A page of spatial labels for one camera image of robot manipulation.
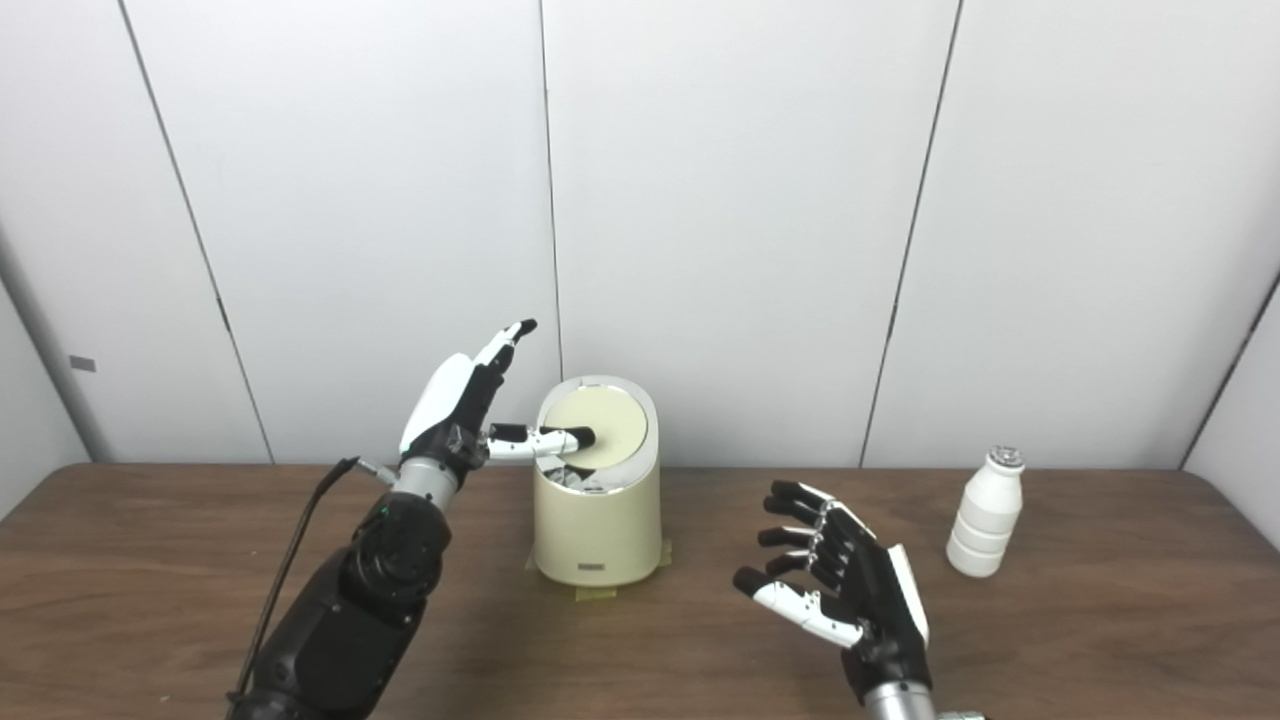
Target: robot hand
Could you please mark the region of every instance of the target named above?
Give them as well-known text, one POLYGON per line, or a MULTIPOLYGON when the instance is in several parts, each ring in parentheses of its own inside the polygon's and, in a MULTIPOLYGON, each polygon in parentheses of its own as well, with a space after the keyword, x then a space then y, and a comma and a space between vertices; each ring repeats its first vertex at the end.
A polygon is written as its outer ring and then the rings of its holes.
POLYGON ((232 720, 364 720, 374 711, 439 582, 452 539, 444 519, 449 501, 489 457, 480 432, 485 414, 516 342, 535 327, 534 320, 516 323, 474 360, 458 354, 436 369, 404 428, 398 473, 351 459, 321 480, 269 598, 279 592, 311 510, 343 473, 360 464, 392 488, 351 543, 316 569, 259 650, 269 600, 230 693, 232 720), (244 692, 251 673, 252 688, 244 692))
POLYGON ((876 534, 835 497, 801 483, 774 482, 764 509, 809 528, 773 528, 764 547, 791 546, 765 565, 742 568, 733 584, 748 597, 841 648, 850 687, 877 720, 934 720, 925 662, 929 625, 906 551, 876 534), (832 593, 805 592, 776 577, 808 570, 832 593))

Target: white wall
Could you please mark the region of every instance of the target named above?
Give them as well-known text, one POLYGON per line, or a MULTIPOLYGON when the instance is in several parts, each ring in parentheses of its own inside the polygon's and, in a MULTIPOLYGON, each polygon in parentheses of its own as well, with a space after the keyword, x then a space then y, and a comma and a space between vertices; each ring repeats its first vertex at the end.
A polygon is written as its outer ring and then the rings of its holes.
POLYGON ((955 3, 544 8, 564 373, 667 462, 856 465, 955 3))
POLYGON ((534 316, 559 380, 536 0, 129 0, 276 460, 394 457, 431 370, 534 316))
POLYGON ((1187 461, 1280 547, 1280 302, 1272 300, 1187 461))
POLYGON ((1175 468, 1280 268, 1280 4, 964 8, 867 452, 1175 468))
MULTIPOLYGON (((858 462, 955 1, 127 8, 262 425, 119 8, 10 3, 0 261, 102 459, 389 459, 532 315, 494 419, 614 373, 669 464, 858 462)), ((965 6, 868 465, 1176 465, 1280 266, 1275 37, 965 6)))
POLYGON ((0 286, 0 518, 50 473, 86 460, 84 445, 0 286))
POLYGON ((268 459, 115 3, 0 4, 0 263, 99 460, 268 459))

